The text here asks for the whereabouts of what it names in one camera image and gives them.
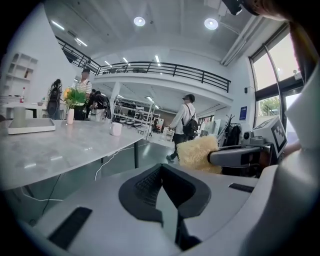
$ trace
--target white wall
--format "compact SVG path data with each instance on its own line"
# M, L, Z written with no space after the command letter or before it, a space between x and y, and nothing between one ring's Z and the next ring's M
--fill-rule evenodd
M230 68L231 84L229 93L233 95L233 103L228 115L235 116L233 123L248 124L253 127L255 120L255 84L248 56L243 55ZM246 120L239 120L241 107L247 106Z
M230 79L229 69L221 65L218 61L180 50L170 50L166 62L185 65L200 70L211 72L215 75Z
M61 79L63 90L72 86L76 71L59 46L42 3L29 14L11 40L2 62L2 77L5 77L17 52L38 60L30 88L26 88L26 102L38 102L47 96L48 89L56 79Z

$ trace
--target railing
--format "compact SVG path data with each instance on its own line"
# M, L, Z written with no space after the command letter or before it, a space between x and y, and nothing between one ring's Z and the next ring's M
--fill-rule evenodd
M158 74L159 76L170 75L173 77L184 77L196 80L202 84L212 85L227 93L229 92L230 80L198 68L166 62L157 63L153 61L134 61L130 63L116 63L100 66L69 43L57 36L56 39L71 64L81 69L88 68L95 76L115 73L145 73Z
M218 87L227 93L229 92L229 83L231 82L222 76L198 68L166 62L161 62L159 66L159 63L153 61L134 61L101 66L98 75L115 73L145 73L184 77L199 81L202 84Z
M63 41L59 37L56 36L56 39L59 45L61 46L61 49L64 52L66 58L71 64L81 69L84 69L84 68L90 69L90 72L95 76L99 73L101 66L98 63L93 61L87 55L83 54L81 51L78 51L69 43Z

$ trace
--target white box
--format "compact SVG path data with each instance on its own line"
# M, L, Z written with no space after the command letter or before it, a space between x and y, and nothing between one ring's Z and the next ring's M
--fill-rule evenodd
M254 137L262 136L265 142L273 144L277 158L288 143L286 131L278 116L264 121L252 131Z

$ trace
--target white cup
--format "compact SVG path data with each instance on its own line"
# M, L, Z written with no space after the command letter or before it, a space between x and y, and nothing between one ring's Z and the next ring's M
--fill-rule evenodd
M111 124L110 134L113 136L119 136L121 134L122 124L113 122Z

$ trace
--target fluffy cushion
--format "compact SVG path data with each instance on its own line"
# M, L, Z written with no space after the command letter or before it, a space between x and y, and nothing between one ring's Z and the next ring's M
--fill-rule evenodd
M218 149L215 136L205 136L180 143L177 145L179 164L188 169L220 174L222 168L209 163L207 158L209 152Z

